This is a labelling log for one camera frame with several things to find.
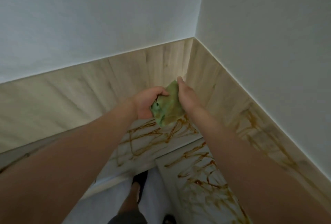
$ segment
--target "black shoe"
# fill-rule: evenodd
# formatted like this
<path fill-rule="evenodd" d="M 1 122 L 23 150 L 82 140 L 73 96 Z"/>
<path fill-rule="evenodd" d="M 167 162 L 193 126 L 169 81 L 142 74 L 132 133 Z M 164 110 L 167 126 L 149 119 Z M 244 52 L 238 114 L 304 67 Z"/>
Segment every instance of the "black shoe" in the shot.
<path fill-rule="evenodd" d="M 138 184 L 140 185 L 140 189 L 139 189 L 139 199 L 138 199 L 138 204 L 141 200 L 141 196 L 143 194 L 143 190 L 144 190 L 144 186 L 147 180 L 147 175 L 148 175 L 148 171 L 142 172 L 140 174 L 137 174 L 136 176 L 133 177 L 132 180 L 132 184 L 135 182 L 138 182 Z"/>
<path fill-rule="evenodd" d="M 162 224 L 177 224 L 175 217 L 173 217 L 171 214 L 167 214 L 164 219 Z"/>

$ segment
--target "sponge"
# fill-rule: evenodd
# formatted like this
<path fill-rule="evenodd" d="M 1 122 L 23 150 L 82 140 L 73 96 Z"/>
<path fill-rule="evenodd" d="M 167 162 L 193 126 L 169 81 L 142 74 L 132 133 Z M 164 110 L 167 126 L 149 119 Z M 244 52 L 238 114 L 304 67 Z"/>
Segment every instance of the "sponge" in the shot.
<path fill-rule="evenodd" d="M 159 95 L 151 106 L 156 123 L 164 127 L 184 116 L 185 111 L 178 99 L 178 83 L 173 81 L 166 88 L 168 96 Z"/>

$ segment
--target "left hand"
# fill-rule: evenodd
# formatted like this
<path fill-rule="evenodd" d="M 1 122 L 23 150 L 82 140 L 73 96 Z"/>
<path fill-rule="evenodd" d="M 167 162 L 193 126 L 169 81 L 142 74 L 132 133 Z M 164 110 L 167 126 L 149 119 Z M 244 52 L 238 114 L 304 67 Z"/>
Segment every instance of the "left hand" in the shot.
<path fill-rule="evenodd" d="M 130 98 L 135 106 L 138 119 L 149 119 L 153 117 L 150 107 L 160 94 L 164 96 L 169 95 L 164 87 L 156 86 L 138 92 Z"/>

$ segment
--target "forearm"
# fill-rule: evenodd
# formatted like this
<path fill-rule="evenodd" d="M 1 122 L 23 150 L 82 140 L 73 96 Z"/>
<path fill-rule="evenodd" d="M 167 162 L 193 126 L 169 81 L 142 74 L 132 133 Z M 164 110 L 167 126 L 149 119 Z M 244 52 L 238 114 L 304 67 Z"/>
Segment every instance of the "forearm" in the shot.
<path fill-rule="evenodd" d="M 136 117 L 126 101 L 6 170 L 0 176 L 0 222 L 61 223 Z"/>
<path fill-rule="evenodd" d="M 202 107 L 189 114 L 220 171 L 254 223 L 326 223 L 329 214 L 279 165 Z"/>

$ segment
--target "hand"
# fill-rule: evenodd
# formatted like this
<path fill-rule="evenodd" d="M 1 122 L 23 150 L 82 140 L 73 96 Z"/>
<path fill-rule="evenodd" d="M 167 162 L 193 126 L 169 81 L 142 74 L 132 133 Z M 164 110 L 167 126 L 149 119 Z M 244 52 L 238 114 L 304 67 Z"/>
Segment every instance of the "hand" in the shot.
<path fill-rule="evenodd" d="M 131 101 L 135 106 L 138 119 L 149 119 L 153 117 L 150 107 L 160 94 L 164 96 L 169 95 L 164 87 L 156 86 L 138 92 L 133 97 L 131 97 Z"/>
<path fill-rule="evenodd" d="M 177 83 L 179 87 L 178 97 L 180 104 L 182 105 L 183 109 L 189 115 L 192 110 L 198 107 L 203 107 L 197 94 L 194 90 L 185 84 L 182 77 L 177 77 Z"/>

